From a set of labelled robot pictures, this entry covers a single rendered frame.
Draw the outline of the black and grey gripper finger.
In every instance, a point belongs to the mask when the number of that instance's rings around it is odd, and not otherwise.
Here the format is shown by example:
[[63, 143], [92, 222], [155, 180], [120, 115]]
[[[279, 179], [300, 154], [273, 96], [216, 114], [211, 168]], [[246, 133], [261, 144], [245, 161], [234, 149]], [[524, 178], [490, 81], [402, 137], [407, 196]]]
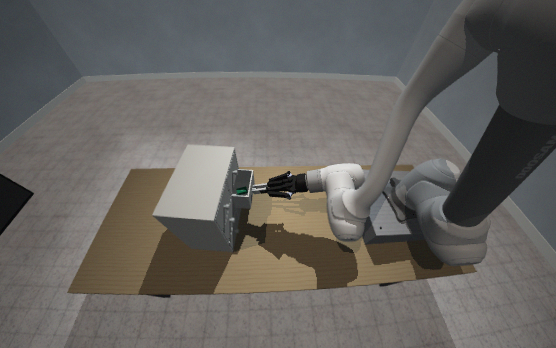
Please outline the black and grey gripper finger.
[[260, 189], [260, 188], [266, 188], [266, 187], [270, 188], [270, 187], [282, 186], [282, 185], [285, 184], [285, 182], [292, 181], [292, 178], [289, 178], [290, 176], [292, 176], [292, 174], [291, 174], [290, 171], [288, 171], [285, 174], [270, 178], [269, 182], [267, 182], [267, 183], [253, 185], [253, 188], [256, 187], [256, 189]]
[[[287, 198], [287, 199], [291, 199], [291, 196], [293, 195], [294, 192], [286, 192], [285, 187], [291, 187], [292, 183], [288, 183], [288, 184], [284, 184], [282, 186], [276, 186], [276, 187], [266, 187], [266, 188], [260, 188], [260, 189], [253, 189], [252, 192], [254, 194], [263, 194], [263, 193], [268, 193], [268, 195], [270, 197], [280, 197], [280, 198]], [[281, 192], [284, 191], [284, 192]]]

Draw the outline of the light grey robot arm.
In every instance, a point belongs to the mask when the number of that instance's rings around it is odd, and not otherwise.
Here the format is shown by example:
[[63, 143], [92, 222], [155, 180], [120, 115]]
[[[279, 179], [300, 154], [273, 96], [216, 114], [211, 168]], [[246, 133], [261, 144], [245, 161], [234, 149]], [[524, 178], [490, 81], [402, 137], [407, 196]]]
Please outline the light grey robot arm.
[[[425, 106], [492, 52], [499, 106], [462, 173], [440, 158], [390, 179]], [[305, 181], [310, 193], [326, 192], [330, 228], [341, 241], [362, 237], [383, 193], [399, 222], [418, 219], [438, 259], [474, 265], [487, 253], [488, 215], [555, 148], [556, 0], [463, 0], [398, 98], [366, 180], [360, 165], [348, 163], [307, 171]]]

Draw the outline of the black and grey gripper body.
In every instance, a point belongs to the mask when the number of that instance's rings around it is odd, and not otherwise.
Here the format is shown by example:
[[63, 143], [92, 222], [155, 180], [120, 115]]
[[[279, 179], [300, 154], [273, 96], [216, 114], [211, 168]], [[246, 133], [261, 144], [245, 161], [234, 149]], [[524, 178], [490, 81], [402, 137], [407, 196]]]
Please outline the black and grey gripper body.
[[[285, 187], [286, 191], [288, 192], [294, 192], [293, 194], [297, 193], [297, 192], [307, 192], [307, 187], [306, 187], [306, 181], [305, 181], [305, 173], [303, 174], [297, 174], [297, 175], [292, 175], [289, 178], [292, 178], [292, 181], [290, 182], [285, 182], [285, 184], [288, 183], [292, 183], [291, 187]], [[298, 184], [298, 185], [297, 185]]]

